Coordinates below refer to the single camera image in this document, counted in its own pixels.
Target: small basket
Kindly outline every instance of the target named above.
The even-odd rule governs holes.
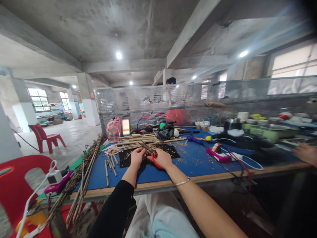
[[[198,118],[198,121],[195,122],[195,125],[196,125],[196,129],[201,130],[199,118]]]
[[[208,117],[205,117],[201,122],[200,122],[200,127],[202,131],[209,131],[209,126],[210,126],[210,119]]]

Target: concrete ceiling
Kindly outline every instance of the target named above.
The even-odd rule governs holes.
[[[311,33],[292,0],[0,0],[0,64],[16,78],[94,88],[208,78]],[[118,61],[115,53],[123,59]]]
[[[0,65],[6,67],[30,67],[57,65],[55,61],[28,49],[0,34]]]
[[[166,57],[198,0],[3,0],[2,5],[84,62]]]

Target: cardboard box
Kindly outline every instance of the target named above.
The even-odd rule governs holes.
[[[53,124],[54,125],[58,125],[58,124],[63,124],[63,120],[62,119],[55,119],[54,121],[53,121]]]

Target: wire mesh fence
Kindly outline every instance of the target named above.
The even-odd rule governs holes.
[[[98,89],[95,98],[106,136],[106,125],[114,116],[129,119],[131,129],[174,120],[178,126],[190,126],[204,117],[219,125],[223,117],[238,111],[274,116],[282,107],[301,110],[301,105],[316,92],[317,77],[309,76]],[[210,101],[227,107],[207,107]]]

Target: hand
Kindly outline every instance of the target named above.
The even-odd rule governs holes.
[[[172,157],[169,153],[160,149],[156,149],[156,153],[158,154],[158,157],[155,159],[155,162],[161,166],[162,169],[167,170],[169,167],[173,166]]]
[[[137,148],[131,153],[131,165],[136,166],[138,169],[145,158],[145,149],[143,147]]]
[[[300,144],[293,150],[293,155],[317,168],[317,149],[315,147]]]

